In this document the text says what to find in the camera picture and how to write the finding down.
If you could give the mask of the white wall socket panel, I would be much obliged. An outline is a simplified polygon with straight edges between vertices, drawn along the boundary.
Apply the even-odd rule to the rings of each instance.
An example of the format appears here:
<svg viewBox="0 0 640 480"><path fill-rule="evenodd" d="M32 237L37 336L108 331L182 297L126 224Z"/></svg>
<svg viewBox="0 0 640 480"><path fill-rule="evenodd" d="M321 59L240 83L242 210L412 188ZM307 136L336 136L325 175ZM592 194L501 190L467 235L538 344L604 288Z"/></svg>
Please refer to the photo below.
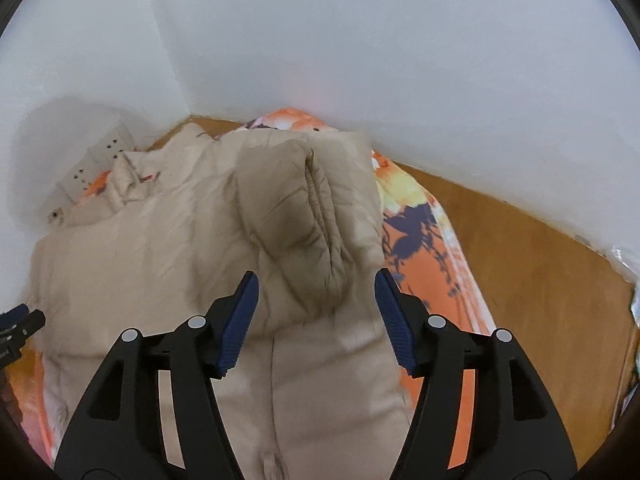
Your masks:
<svg viewBox="0 0 640 480"><path fill-rule="evenodd" d="M133 151L134 138L120 120L108 124L102 136L81 153L69 170L53 182L39 214L47 226L59 226L73 206L93 193L123 152Z"/></svg>

